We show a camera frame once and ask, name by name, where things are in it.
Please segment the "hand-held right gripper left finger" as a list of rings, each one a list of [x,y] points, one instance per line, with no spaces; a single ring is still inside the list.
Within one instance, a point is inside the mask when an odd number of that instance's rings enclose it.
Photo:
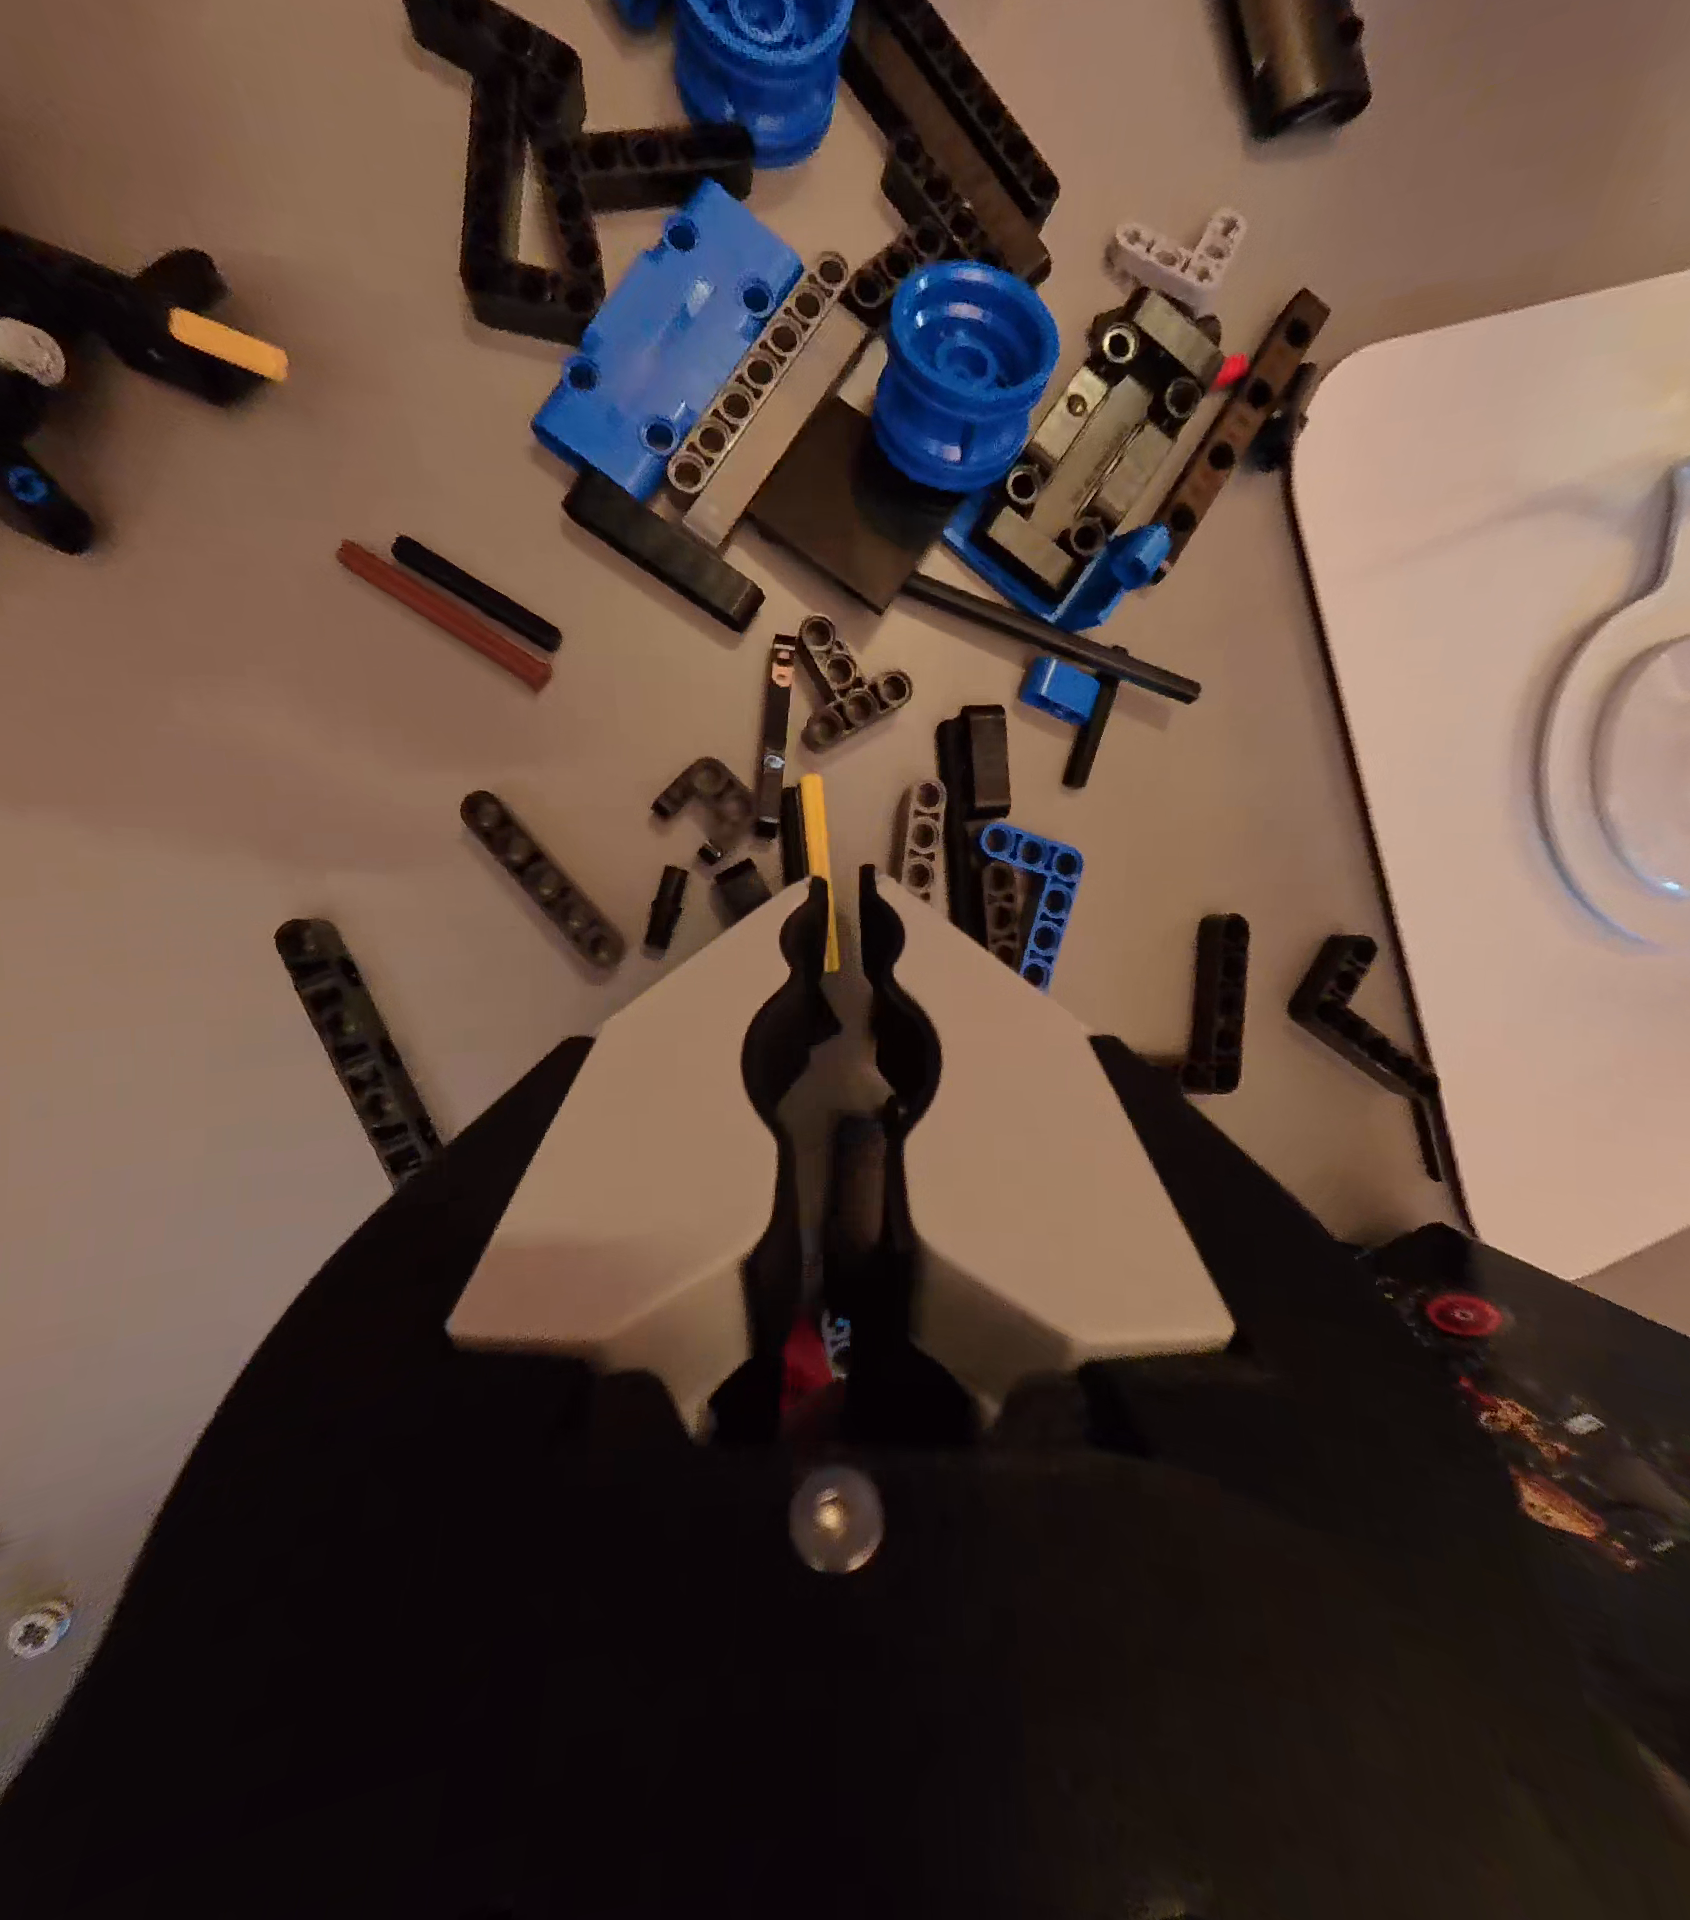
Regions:
[[[602,1024],[448,1338],[659,1382],[688,1429],[754,1355],[777,1111],[838,1031],[831,887],[786,887]]]

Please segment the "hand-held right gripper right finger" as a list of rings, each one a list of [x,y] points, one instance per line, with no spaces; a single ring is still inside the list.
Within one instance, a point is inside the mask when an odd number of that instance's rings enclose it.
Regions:
[[[856,929],[911,1342],[988,1415],[1025,1382],[1225,1350],[1235,1320],[1087,1029],[869,865]]]

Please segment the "yellow toy axle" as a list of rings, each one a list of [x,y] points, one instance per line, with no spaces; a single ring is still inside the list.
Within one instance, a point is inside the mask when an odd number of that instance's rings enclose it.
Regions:
[[[841,967],[841,942],[838,926],[839,896],[831,874],[831,826],[823,775],[806,773],[798,780],[797,792],[807,876],[813,882],[823,882],[826,887],[829,919],[824,973],[834,975]]]

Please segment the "grey desk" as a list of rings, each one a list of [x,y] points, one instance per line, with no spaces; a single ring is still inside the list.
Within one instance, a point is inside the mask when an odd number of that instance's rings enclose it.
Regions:
[[[1075,336],[1121,219],[1247,239],[1225,339],[1308,283],[1332,362],[1690,268],[1690,5],[1360,5],[1371,107],[1256,142],[1213,5],[937,5],[1060,181],[1046,298]],[[0,527],[0,1789],[82,1675],[208,1415],[391,1195],[272,948],[353,944],[453,1135],[659,975],[592,979],[466,844],[491,787],[635,938],[697,755],[758,749],[764,634],[820,609],[916,704],[824,775],[835,872],[879,860],[932,722],[1014,702],[1017,656],[869,623],[744,533],[739,641],[561,511],[530,420],[558,353],[460,283],[466,78],[402,5],[0,5],[0,227],[136,267],[203,247],[285,384],[217,411],[79,356],[43,463],[66,558]],[[411,533],[567,634],[534,696],[334,563]],[[1277,478],[1235,481],[1113,643],[1205,684],[1123,696],[1084,792],[1014,716],[1026,815],[1096,861],[1057,1000],[1171,1045],[1193,921],[1252,921],[1254,1000],[1384,919]],[[38,1661],[8,1621],[64,1598]]]

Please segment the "blue angled toy beam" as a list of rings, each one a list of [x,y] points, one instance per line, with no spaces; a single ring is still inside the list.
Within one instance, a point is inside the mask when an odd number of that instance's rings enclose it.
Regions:
[[[1083,854],[1014,824],[974,833],[981,937],[992,959],[1050,992],[1084,874]]]

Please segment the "long black toy beam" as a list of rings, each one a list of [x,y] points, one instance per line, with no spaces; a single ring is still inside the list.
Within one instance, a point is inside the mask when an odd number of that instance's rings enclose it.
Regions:
[[[380,1168],[405,1185],[444,1146],[353,948],[313,918],[285,919],[274,948]]]

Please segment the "medium black toy beam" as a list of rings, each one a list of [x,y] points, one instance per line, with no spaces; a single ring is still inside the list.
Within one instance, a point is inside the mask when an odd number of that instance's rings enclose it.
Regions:
[[[517,815],[495,792],[476,788],[462,802],[460,816],[473,844],[513,882],[572,954],[592,973],[616,973],[626,956],[622,932]]]

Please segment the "long black toy axle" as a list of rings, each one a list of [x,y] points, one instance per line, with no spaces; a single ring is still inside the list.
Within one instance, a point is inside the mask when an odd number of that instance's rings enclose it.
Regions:
[[[912,573],[901,585],[901,595],[929,611],[944,613],[954,618],[981,625],[1001,637],[1014,639],[1030,647],[1041,658],[1064,660],[1101,682],[1138,688],[1157,699],[1193,704],[1203,685],[1193,679],[1177,674],[1163,666],[1141,660],[1121,647],[1113,647],[1084,637],[1067,634],[1047,622],[1003,606],[980,594],[954,589],[927,573]]]

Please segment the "toy truck set box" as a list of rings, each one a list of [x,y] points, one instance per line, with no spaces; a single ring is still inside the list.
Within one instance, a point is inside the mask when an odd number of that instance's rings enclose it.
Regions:
[[[1690,1338],[1442,1224],[1364,1262],[1497,1450],[1588,1690],[1690,1789]]]

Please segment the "short black toy axle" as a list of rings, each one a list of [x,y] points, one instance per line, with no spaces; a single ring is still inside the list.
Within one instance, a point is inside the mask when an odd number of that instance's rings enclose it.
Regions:
[[[430,545],[400,535],[391,541],[391,556],[403,572],[482,614],[490,623],[501,625],[530,647],[554,656],[564,644],[563,630],[540,613],[526,609],[508,594],[458,568]]]

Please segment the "white booklet stand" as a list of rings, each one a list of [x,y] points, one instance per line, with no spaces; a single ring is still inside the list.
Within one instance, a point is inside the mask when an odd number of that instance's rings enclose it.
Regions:
[[[1690,271],[1364,349],[1293,501],[1473,1232],[1690,1227]]]

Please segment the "blue toy wheel rim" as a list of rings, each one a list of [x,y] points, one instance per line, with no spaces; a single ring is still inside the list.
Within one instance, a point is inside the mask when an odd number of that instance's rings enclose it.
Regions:
[[[887,465],[941,495],[997,486],[1059,360],[1039,293],[981,262],[932,262],[899,283],[885,349],[871,427]]]
[[[692,120],[737,125],[762,170],[831,132],[853,3],[678,3],[674,84]]]

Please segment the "light grey angle connector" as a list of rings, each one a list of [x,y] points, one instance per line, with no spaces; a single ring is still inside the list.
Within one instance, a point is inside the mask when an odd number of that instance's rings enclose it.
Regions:
[[[1142,286],[1203,318],[1215,308],[1224,279],[1246,239],[1247,223],[1235,208],[1215,208],[1191,247],[1179,247],[1142,223],[1114,228],[1106,265],[1114,278]]]

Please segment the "heap of black toy beams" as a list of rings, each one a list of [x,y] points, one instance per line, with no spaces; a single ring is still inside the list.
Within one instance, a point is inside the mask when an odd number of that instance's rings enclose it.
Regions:
[[[1014,609],[944,544],[954,513],[980,492],[907,481],[880,456],[871,408],[907,275],[932,262],[984,262],[1039,293],[1060,182],[934,5],[853,6],[831,132],[798,165],[755,165],[739,200],[806,271],[823,251],[839,251],[853,268],[813,356],[790,373],[696,505],[674,508],[666,484],[639,501],[577,469],[564,496],[564,513],[590,539],[737,634],[762,611],[758,582],[725,556],[744,519],[868,611],[904,597],[916,572]],[[607,294],[662,239],[672,208],[594,218]],[[1329,308],[1302,291],[1252,354],[1224,360],[1173,451],[1157,513],[1173,533],[1169,569],[1240,469],[1286,463],[1327,318]],[[1119,689],[1132,688],[1097,685],[1092,718],[1070,727],[1070,788],[1088,783]]]

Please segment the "black cylinder piece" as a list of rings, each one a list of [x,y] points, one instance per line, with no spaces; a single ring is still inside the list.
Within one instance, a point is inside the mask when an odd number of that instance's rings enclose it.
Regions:
[[[1370,107],[1356,3],[1222,3],[1252,135],[1344,127]]]

